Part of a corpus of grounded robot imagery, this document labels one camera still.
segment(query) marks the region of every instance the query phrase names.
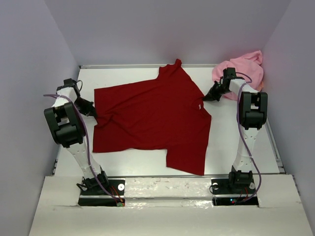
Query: white wall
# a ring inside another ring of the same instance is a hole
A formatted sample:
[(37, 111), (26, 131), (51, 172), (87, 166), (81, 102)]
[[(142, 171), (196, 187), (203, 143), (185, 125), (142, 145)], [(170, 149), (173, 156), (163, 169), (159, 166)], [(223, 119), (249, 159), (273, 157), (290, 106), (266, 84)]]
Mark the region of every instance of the white wall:
[(265, 46), (268, 117), (315, 232), (315, 1), (292, 0)]
[(27, 236), (56, 158), (43, 110), (77, 62), (43, 0), (0, 7), (0, 235)]
[(219, 63), (261, 49), (290, 0), (45, 0), (80, 65)]

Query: t-shirt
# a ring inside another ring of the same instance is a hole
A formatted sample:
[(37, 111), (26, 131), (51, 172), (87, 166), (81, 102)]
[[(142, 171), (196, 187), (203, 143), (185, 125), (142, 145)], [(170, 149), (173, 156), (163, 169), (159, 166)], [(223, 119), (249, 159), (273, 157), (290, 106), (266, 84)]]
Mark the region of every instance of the t-shirt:
[(181, 64), (160, 67), (153, 80), (95, 89), (93, 152), (167, 149), (167, 167), (204, 175), (211, 116)]

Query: white table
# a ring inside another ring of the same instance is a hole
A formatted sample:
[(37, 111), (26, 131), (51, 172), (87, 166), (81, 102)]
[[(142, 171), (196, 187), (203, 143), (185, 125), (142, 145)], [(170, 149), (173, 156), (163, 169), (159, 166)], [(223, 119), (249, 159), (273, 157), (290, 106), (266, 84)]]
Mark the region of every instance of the white table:
[[(206, 94), (213, 85), (212, 67), (184, 67), (201, 91)], [(81, 69), (83, 81), (81, 96), (94, 101), (94, 89), (155, 79), (156, 68)], [(220, 102), (205, 102), (205, 109), (212, 116), (209, 145), (206, 153), (205, 175), (228, 174), (234, 162), (239, 133), (236, 121), (236, 102), (222, 98)], [(94, 118), (84, 118), (92, 150)], [(166, 150), (125, 150), (111, 153), (93, 153), (95, 160), (108, 176), (180, 176), (191, 175), (166, 167)], [(259, 132), (253, 157), (264, 174), (279, 173), (274, 151), (266, 128)], [(58, 154), (55, 176), (82, 176), (73, 156), (63, 147)]]
[(80, 180), (46, 177), (30, 236), (313, 235), (292, 176), (263, 175), (259, 207), (212, 206), (205, 177), (131, 177), (125, 207), (78, 206)]

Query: pink garment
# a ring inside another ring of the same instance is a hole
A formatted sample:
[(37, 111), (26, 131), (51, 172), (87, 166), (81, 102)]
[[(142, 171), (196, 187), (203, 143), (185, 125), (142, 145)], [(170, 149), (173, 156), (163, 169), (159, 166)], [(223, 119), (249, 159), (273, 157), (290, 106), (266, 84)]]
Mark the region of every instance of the pink garment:
[[(249, 85), (257, 90), (261, 91), (263, 88), (262, 77), (264, 75), (264, 70), (260, 66), (262, 63), (262, 53), (261, 51), (256, 51), (253, 53), (245, 54), (239, 58), (231, 59), (230, 61), (224, 61), (217, 65), (212, 71), (212, 80), (219, 81), (220, 77), (223, 76), (223, 70), (227, 67), (235, 67), (236, 72), (242, 72), (251, 77), (252, 83)], [(236, 74), (237, 76), (243, 77), (246, 81), (249, 79), (246, 76)], [(237, 100), (237, 95), (229, 92), (224, 95), (225, 97)]]

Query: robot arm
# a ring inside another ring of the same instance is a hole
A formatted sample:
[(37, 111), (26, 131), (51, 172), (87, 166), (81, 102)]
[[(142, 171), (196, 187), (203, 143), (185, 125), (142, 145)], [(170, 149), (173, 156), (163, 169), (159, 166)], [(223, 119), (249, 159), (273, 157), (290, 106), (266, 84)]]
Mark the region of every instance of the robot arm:
[(251, 88), (243, 77), (237, 77), (235, 68), (227, 68), (223, 71), (220, 82), (215, 82), (203, 100), (219, 101), (228, 92), (239, 96), (237, 121), (241, 134), (236, 158), (229, 173), (229, 188), (244, 189), (252, 182), (252, 151), (257, 134), (267, 120), (268, 95)]
[(64, 80), (64, 85), (58, 87), (57, 94), (52, 97), (55, 97), (56, 101), (51, 108), (44, 110), (44, 115), (55, 143), (66, 148), (83, 171), (84, 185), (78, 184), (78, 186), (82, 190), (96, 189), (98, 191), (99, 184), (95, 179), (96, 175), (101, 184), (105, 188), (108, 187), (106, 173), (91, 154), (89, 163), (88, 149), (84, 142), (86, 135), (84, 125), (76, 112), (78, 110), (86, 116), (96, 117), (93, 102), (81, 98), (76, 81), (72, 79)]

